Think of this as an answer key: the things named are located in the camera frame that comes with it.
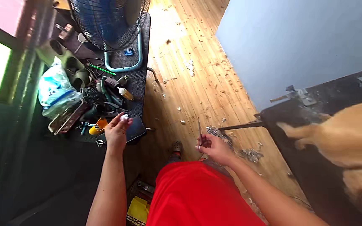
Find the wooden floor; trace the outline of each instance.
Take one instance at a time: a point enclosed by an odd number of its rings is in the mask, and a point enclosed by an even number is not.
[[[174,141],[182,141],[184,161],[195,161],[201,156],[194,148],[198,118],[202,131],[206,131],[206,126],[233,126],[255,120],[257,111],[215,37],[228,2],[151,0],[148,66],[156,71],[159,84],[149,72],[143,121],[156,131],[143,137],[140,150],[132,150],[138,151],[142,159],[138,166],[142,179],[151,184]],[[189,60],[193,61],[194,76],[184,65]],[[236,152],[258,149],[259,143],[263,144],[264,157],[257,164],[247,164],[287,195],[306,202],[297,182],[288,178],[290,170],[266,129],[230,130],[228,134]],[[236,184],[248,201],[237,178]]]

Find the blue wall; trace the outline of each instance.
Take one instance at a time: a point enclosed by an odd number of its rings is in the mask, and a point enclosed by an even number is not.
[[[362,71],[362,0],[231,0],[216,33],[257,110]]]

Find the hand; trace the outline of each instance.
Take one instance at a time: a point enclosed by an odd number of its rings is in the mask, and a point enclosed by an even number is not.
[[[199,137],[197,138],[196,150],[208,154],[215,162],[229,166],[235,155],[226,142],[211,134],[202,134],[202,146],[199,148]]]
[[[113,154],[122,157],[127,137],[126,130],[132,124],[133,119],[121,119],[124,112],[121,112],[104,128],[104,134],[107,141],[107,154]]]

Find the blue fan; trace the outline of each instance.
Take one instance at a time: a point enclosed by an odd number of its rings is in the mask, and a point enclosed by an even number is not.
[[[142,64],[141,26],[146,18],[149,0],[69,0],[72,15],[86,39],[103,50],[109,71],[125,72]],[[109,52],[124,49],[138,37],[139,60],[135,65],[112,68]]]

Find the window frame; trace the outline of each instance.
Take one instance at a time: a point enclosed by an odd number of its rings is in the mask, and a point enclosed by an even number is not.
[[[0,103],[11,103],[16,81],[19,76],[20,64],[26,49],[28,29],[31,25],[35,1],[25,1],[16,37],[0,29],[0,43],[11,49],[5,72],[0,86]]]

